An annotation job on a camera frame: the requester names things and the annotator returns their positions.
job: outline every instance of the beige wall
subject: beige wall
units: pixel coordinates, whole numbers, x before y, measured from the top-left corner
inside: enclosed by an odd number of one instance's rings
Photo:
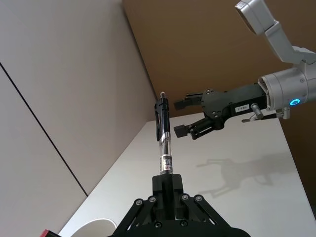
[[[120,1],[0,0],[0,34],[1,63],[89,194],[154,118]],[[0,236],[58,232],[85,195],[8,78],[0,83]]]

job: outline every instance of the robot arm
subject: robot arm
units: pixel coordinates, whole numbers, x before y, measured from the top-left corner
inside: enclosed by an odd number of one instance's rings
[[[242,122],[288,119],[291,106],[316,100],[316,54],[291,45],[280,22],[274,19],[263,0],[242,0],[235,8],[249,29],[256,35],[264,34],[274,54],[282,62],[293,63],[293,67],[262,76],[254,85],[225,92],[208,89],[176,101],[177,110],[201,104],[205,116],[193,124],[174,127],[177,137],[191,134],[195,140],[213,130],[223,129],[227,119],[249,112],[254,115]],[[262,109],[276,113],[263,116]]]

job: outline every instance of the white table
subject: white table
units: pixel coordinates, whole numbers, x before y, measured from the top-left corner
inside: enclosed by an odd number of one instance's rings
[[[202,194],[232,226],[252,237],[315,237],[316,222],[278,119],[241,123],[195,141],[172,131],[174,173],[184,191]],[[171,119],[171,126],[190,124],[202,114]],[[152,194],[159,174],[155,122],[145,124],[67,225],[62,237],[85,223],[109,218],[119,224],[137,198]]]

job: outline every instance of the brown wall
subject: brown wall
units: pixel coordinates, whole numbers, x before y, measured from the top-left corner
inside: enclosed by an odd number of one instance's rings
[[[280,62],[263,37],[245,26],[234,5],[238,0],[125,0],[124,8],[158,95],[170,101],[186,93],[224,91],[256,82],[259,76],[291,67]],[[293,45],[316,51],[314,0],[267,0]],[[315,103],[293,108],[282,121],[310,202],[316,203]],[[199,112],[175,111],[172,116]]]

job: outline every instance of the screw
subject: screw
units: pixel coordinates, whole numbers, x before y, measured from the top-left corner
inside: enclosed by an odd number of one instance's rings
[[[156,222],[156,223],[155,223],[155,227],[156,227],[156,228],[161,228],[161,223],[160,223],[160,222]]]
[[[182,200],[187,200],[189,197],[188,197],[188,195],[185,195],[185,194],[184,194],[184,195],[182,195],[181,198],[182,198]]]
[[[196,201],[202,201],[203,198],[201,196],[196,196]]]
[[[180,222],[180,225],[183,226],[183,227],[184,227],[184,226],[187,226],[187,225],[188,225],[188,222],[187,222],[187,221],[181,221],[181,222]]]
[[[143,204],[143,202],[141,200],[136,201],[136,205],[140,206],[141,204]]]
[[[151,198],[149,199],[149,201],[150,201],[150,202],[155,202],[155,201],[156,201],[156,198],[155,198],[155,197],[151,197]]]

